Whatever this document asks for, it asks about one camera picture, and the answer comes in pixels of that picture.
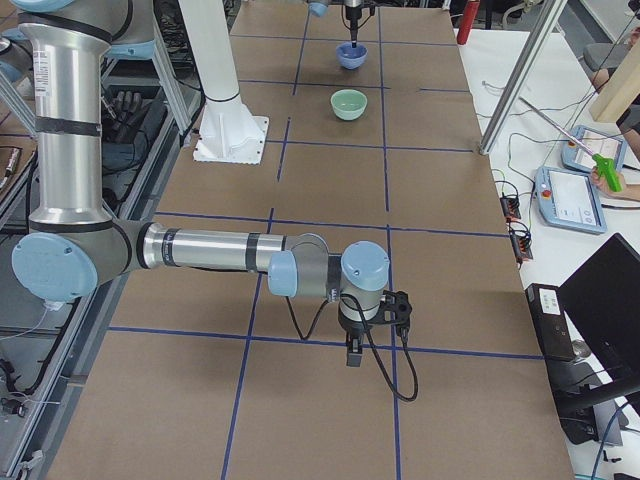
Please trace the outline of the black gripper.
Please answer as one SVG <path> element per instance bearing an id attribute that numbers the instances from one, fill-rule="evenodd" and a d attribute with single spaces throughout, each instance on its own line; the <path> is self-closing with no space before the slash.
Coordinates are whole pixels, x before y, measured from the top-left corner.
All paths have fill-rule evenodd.
<path id="1" fill-rule="evenodd" d="M 362 18 L 362 0 L 344 0 L 345 16 L 349 20 L 351 46 L 357 47 L 358 20 Z"/>
<path id="2" fill-rule="evenodd" d="M 360 367 L 363 355 L 363 338 L 371 330 L 371 325 L 367 320 L 352 320 L 341 310 L 338 311 L 338 321 L 346 332 L 346 366 Z"/>

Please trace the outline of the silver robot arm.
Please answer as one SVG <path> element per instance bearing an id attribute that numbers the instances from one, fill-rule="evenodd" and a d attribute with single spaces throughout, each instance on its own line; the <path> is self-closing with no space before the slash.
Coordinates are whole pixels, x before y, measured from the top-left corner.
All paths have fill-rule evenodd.
<path id="1" fill-rule="evenodd" d="M 40 203 L 12 267 L 34 295 L 67 302 L 117 276 L 159 266 L 264 273 L 271 293 L 336 303 L 347 362 L 359 365 L 384 318 L 389 259 L 359 241 L 341 253 L 299 236 L 166 228 L 126 221 L 102 199 L 101 72 L 112 49 L 152 54 L 149 1 L 22 1 L 19 28 L 33 48 Z"/>
<path id="2" fill-rule="evenodd" d="M 309 12 L 316 17 L 324 16 L 331 4 L 332 1 L 326 0 L 307 1 Z M 343 0 L 338 4 L 343 9 L 342 19 L 345 27 L 349 30 L 351 46 L 355 48 L 358 45 L 359 22 L 363 14 L 364 2 L 362 0 Z"/>

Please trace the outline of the person's hand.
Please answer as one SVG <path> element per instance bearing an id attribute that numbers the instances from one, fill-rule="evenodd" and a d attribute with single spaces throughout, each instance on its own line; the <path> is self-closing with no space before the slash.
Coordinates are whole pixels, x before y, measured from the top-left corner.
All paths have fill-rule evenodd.
<path id="1" fill-rule="evenodd" d="M 625 197 L 626 182 L 621 173 L 617 174 L 618 181 L 621 186 L 620 191 L 614 191 L 610 188 L 607 179 L 598 173 L 597 169 L 593 169 L 590 173 L 591 183 L 595 185 L 602 193 L 611 198 L 623 199 Z"/>

